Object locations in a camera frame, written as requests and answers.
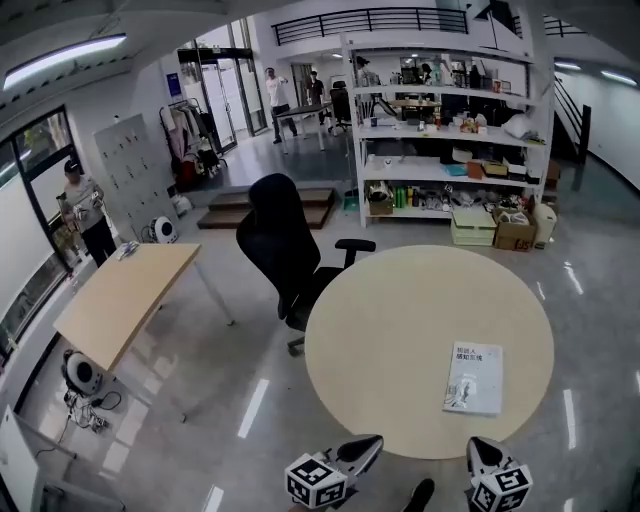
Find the chair armrest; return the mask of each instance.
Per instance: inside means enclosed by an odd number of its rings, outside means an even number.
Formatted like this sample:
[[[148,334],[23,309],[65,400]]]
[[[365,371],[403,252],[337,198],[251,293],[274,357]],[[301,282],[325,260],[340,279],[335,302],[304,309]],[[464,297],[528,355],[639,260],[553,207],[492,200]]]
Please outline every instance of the chair armrest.
[[[336,249],[345,249],[347,255],[344,259],[344,268],[349,268],[356,261],[356,252],[374,252],[376,243],[370,240],[359,240],[357,238],[342,238],[336,242]]]

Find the white wall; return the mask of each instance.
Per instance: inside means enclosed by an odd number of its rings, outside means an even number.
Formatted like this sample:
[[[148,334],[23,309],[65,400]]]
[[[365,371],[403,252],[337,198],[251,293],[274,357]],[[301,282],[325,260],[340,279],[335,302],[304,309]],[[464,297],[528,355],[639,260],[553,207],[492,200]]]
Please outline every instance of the white wall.
[[[557,75],[580,111],[583,105],[592,109],[589,150],[640,189],[637,150],[640,91],[585,74]]]

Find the cardboard box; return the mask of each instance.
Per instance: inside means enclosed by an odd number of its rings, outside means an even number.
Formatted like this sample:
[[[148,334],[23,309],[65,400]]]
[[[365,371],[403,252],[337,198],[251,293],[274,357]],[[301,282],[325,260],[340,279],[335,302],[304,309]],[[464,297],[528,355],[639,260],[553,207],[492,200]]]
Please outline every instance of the cardboard box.
[[[369,215],[391,215],[393,213],[393,199],[386,201],[369,201]]]
[[[533,244],[536,239],[536,231],[538,230],[536,219],[527,212],[522,212],[529,220],[528,226],[511,224],[510,222],[500,222],[498,220],[502,212],[516,213],[517,211],[518,210],[506,210],[504,208],[496,208],[493,210],[493,220],[497,225],[496,236],[493,243],[494,247],[498,249],[505,249],[507,251],[521,252],[533,249]]]

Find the window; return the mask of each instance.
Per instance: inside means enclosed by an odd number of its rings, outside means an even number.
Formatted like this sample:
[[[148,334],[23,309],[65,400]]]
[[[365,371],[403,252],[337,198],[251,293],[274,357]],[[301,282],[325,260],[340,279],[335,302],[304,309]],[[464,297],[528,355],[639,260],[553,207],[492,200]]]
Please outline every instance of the window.
[[[0,232],[8,242],[8,250],[0,251],[3,364],[42,304],[81,261],[84,247],[57,202],[64,164],[74,152],[64,109],[0,142]]]

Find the fluorescent light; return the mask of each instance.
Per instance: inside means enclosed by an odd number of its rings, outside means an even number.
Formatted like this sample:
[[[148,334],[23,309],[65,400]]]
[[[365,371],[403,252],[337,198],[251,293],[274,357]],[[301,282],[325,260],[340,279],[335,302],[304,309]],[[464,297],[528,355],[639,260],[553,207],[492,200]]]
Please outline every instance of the fluorescent light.
[[[218,512],[223,495],[224,491],[214,485],[209,491],[209,496],[202,512]]]
[[[31,154],[31,150],[27,149],[24,153],[22,153],[20,155],[20,160],[24,160],[25,158],[27,158],[29,155]],[[8,173],[11,169],[13,169],[16,166],[16,163],[13,162],[11,165],[8,165],[5,169],[3,169],[2,171],[0,171],[0,176]]]
[[[260,379],[260,381],[258,382],[256,390],[253,392],[253,396],[251,397],[251,402],[249,402],[249,407],[247,407],[247,412],[244,413],[244,418],[242,420],[242,424],[240,425],[240,430],[238,430],[238,437],[246,439],[247,434],[249,433],[249,429],[251,429],[253,420],[258,414],[258,409],[260,409],[260,404],[262,403],[262,399],[264,398],[264,394],[267,391],[268,385],[269,381],[267,379]]]
[[[102,39],[93,39],[91,41],[67,46],[37,57],[35,60],[10,70],[7,73],[6,80],[4,82],[4,90],[6,91],[10,87],[32,77],[40,71],[52,68],[58,64],[62,64],[63,62],[68,62],[91,53],[115,48],[126,38],[126,35],[120,34],[117,36],[104,37]]]
[[[611,78],[611,80],[617,80],[618,82],[622,82],[627,85],[638,85],[638,82],[629,78],[627,76],[618,75],[617,73],[612,73],[611,71],[600,71],[607,78]]]
[[[571,62],[556,62],[556,67],[564,69],[574,69],[575,71],[580,71],[582,69],[577,64],[571,64]]]
[[[563,391],[564,395],[564,411],[567,415],[567,431],[569,433],[569,450],[576,447],[576,417],[573,412],[573,393],[570,389]]]

